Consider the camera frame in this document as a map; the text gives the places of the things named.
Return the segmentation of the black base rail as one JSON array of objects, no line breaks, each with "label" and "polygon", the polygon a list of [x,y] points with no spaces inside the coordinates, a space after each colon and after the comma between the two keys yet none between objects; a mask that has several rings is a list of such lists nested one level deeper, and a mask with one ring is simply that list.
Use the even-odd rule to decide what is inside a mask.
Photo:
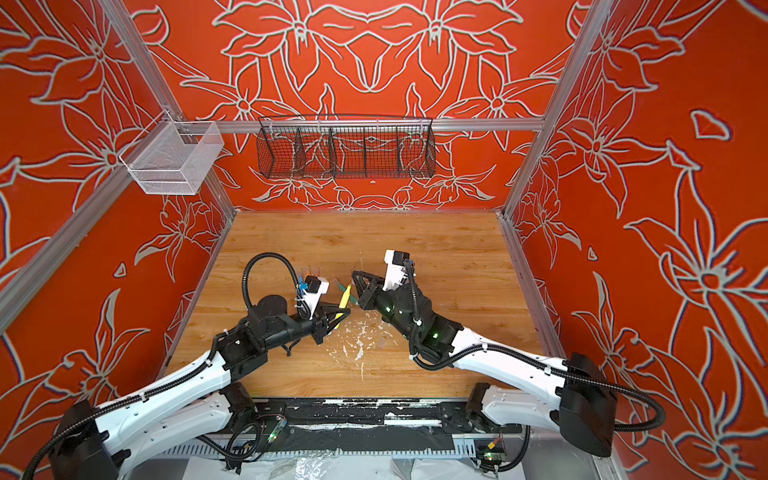
[{"label": "black base rail", "polygon": [[519,434],[523,427],[496,426],[472,419],[462,398],[311,398],[264,397],[255,400],[257,416],[287,419],[290,427],[310,429],[379,426],[433,427],[441,433]]}]

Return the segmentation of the yellow highlighter pen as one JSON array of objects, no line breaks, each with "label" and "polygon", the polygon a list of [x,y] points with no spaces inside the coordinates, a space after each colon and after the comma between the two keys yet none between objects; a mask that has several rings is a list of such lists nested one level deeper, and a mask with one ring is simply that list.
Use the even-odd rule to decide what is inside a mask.
[{"label": "yellow highlighter pen", "polygon": [[349,300],[350,300],[350,296],[351,296],[351,285],[347,285],[345,290],[344,290],[344,293],[342,294],[342,297],[341,297],[341,300],[339,302],[339,305],[338,305],[338,307],[340,309],[346,309],[347,308]]}]

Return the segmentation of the white mesh basket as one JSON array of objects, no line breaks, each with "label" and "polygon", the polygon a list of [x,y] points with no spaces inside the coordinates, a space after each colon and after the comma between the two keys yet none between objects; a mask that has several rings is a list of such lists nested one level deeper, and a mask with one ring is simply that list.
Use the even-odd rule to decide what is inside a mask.
[{"label": "white mesh basket", "polygon": [[224,147],[218,125],[182,125],[163,121],[133,141],[119,156],[135,183],[148,195],[194,195],[199,192]]}]

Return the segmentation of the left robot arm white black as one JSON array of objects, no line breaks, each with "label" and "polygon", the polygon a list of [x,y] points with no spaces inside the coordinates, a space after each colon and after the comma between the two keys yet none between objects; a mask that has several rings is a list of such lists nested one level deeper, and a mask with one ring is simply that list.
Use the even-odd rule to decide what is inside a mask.
[{"label": "left robot arm white black", "polygon": [[270,350],[291,350],[305,337],[321,343],[350,310],[313,296],[297,313],[268,295],[187,366],[130,395],[97,406],[80,401],[32,457],[31,479],[47,460],[57,479],[117,479],[160,451],[219,431],[252,403],[241,379],[263,366]]}]

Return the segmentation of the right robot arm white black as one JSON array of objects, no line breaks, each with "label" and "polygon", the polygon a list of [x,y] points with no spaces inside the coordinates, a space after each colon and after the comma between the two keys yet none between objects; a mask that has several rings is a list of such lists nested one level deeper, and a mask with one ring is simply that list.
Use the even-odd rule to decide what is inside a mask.
[{"label": "right robot arm white black", "polygon": [[647,432],[666,420],[657,400],[608,381],[582,354],[546,357],[492,341],[434,312],[408,278],[387,280],[356,270],[352,281],[359,306],[380,313],[405,337],[417,366],[458,368],[502,382],[474,387],[467,406],[481,421],[551,430],[586,453],[608,457],[615,434]]}]

